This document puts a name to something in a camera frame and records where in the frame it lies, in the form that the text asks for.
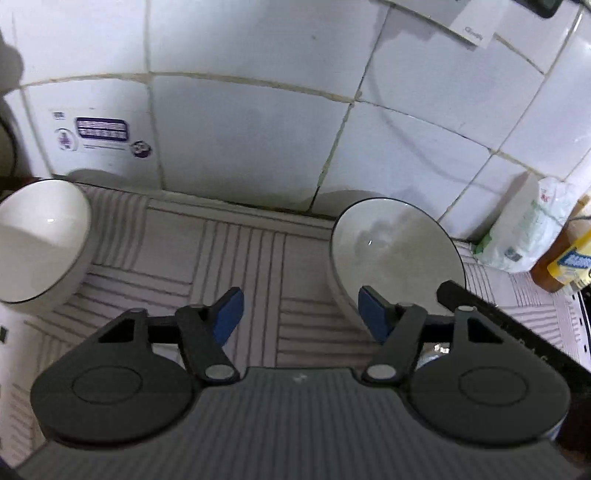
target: white tile wall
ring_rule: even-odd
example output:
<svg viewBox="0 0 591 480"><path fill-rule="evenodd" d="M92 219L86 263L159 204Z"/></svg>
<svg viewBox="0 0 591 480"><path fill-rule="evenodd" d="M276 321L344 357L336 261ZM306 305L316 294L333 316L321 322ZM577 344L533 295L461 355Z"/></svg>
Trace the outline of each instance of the white tile wall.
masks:
<svg viewBox="0 0 591 480"><path fill-rule="evenodd" d="M144 0L12 0L22 82L144 72Z"/></svg>
<svg viewBox="0 0 591 480"><path fill-rule="evenodd" d="M351 112L313 211L336 216L360 198L383 195L438 219L488 157L485 147L443 128L360 103Z"/></svg>
<svg viewBox="0 0 591 480"><path fill-rule="evenodd" d="M573 26L579 6L563 1L552 18L532 15L522 5L509 2L497 35L547 73Z"/></svg>
<svg viewBox="0 0 591 480"><path fill-rule="evenodd" d="M346 103L186 77L156 77L153 88L169 189L309 207Z"/></svg>
<svg viewBox="0 0 591 480"><path fill-rule="evenodd" d="M591 153L585 155L583 161L577 165L566 181L575 185L579 197L591 189Z"/></svg>
<svg viewBox="0 0 591 480"><path fill-rule="evenodd" d="M477 48L395 9L361 90L364 100L498 148L543 78L499 41Z"/></svg>
<svg viewBox="0 0 591 480"><path fill-rule="evenodd" d="M591 148L591 16L579 27L502 149L566 177Z"/></svg>
<svg viewBox="0 0 591 480"><path fill-rule="evenodd" d="M386 11L376 0L152 0L151 69L352 97Z"/></svg>
<svg viewBox="0 0 591 480"><path fill-rule="evenodd" d="M23 173L49 175L43 153L73 179L300 210L323 182L314 212L371 194L435 218L453 204L445 227L475 236L523 171L590 187L582 11L564 0L542 20L511 4L482 49L379 0L3 0L0 114L25 145ZM356 98L344 124L334 95ZM124 119L152 154L81 138L61 150L55 111L73 131L81 113Z"/></svg>
<svg viewBox="0 0 591 480"><path fill-rule="evenodd" d="M72 150L62 150L58 142L58 129L75 132L73 118L90 116L127 121L130 142L145 141L155 149L146 85L129 80L78 80L33 86L26 93L54 173L76 172L78 179L84 173L86 180L111 178L111 183L119 185L160 186L155 151L148 158L136 158L126 144L113 142L112 148L92 148L79 138ZM54 112L65 113L67 120L56 122Z"/></svg>
<svg viewBox="0 0 591 480"><path fill-rule="evenodd" d="M15 90L4 96L4 118L14 130L19 143L17 175L47 178L51 176L43 154L33 133L20 90Z"/></svg>
<svg viewBox="0 0 591 480"><path fill-rule="evenodd" d="M441 219L454 238L480 240L495 222L508 199L525 180L526 169L497 155L474 178L457 203Z"/></svg>

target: metal pivot screw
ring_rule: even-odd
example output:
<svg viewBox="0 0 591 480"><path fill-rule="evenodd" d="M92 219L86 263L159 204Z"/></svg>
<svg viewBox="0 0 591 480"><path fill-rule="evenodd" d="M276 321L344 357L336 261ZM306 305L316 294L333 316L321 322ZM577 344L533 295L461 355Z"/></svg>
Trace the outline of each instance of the metal pivot screw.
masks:
<svg viewBox="0 0 591 480"><path fill-rule="evenodd" d="M205 369L205 375L212 380L227 380L233 374L234 369L230 365L216 364Z"/></svg>
<svg viewBox="0 0 591 480"><path fill-rule="evenodd" d="M396 369L384 364L372 365L365 372L374 380L390 380L396 376Z"/></svg>

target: white box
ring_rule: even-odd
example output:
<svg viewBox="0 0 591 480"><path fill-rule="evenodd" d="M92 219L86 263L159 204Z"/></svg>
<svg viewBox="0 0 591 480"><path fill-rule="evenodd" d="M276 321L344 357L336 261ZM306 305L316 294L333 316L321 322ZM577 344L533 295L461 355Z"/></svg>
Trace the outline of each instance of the white box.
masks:
<svg viewBox="0 0 591 480"><path fill-rule="evenodd" d="M392 0L486 48L511 0Z"/></svg>

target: gray striped placemat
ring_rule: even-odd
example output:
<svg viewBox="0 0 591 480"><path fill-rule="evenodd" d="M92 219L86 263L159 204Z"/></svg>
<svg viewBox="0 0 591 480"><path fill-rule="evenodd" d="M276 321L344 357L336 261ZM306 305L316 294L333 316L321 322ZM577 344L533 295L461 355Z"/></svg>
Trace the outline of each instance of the gray striped placemat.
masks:
<svg viewBox="0 0 591 480"><path fill-rule="evenodd" d="M0 455L8 463L20 463L44 441L28 401L34 378L129 308L167 315L189 303L210 304L229 287L240 287L245 313L225 351L241 372L249 365L362 368L375 352L375 342L342 316L326 284L332 222L80 187L100 233L84 283L51 313L3 316ZM541 291L528 274L478 265L469 244L456 245L472 292L589 365L577 299ZM154 350L181 363L176 347Z"/></svg>

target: white bowl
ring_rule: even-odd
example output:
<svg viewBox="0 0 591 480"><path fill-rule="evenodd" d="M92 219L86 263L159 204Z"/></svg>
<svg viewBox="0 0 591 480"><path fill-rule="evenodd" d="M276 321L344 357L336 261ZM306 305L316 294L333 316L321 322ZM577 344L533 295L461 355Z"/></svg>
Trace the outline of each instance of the white bowl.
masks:
<svg viewBox="0 0 591 480"><path fill-rule="evenodd" d="M330 238L328 285L337 305L356 326L359 289L373 287L390 303L415 303L431 314L450 312L437 302L446 280L466 286L460 255L445 230L419 208L375 198L350 206Z"/></svg>
<svg viewBox="0 0 591 480"><path fill-rule="evenodd" d="M0 203L0 301L42 313L78 288L96 250L84 193L63 180L42 180Z"/></svg>

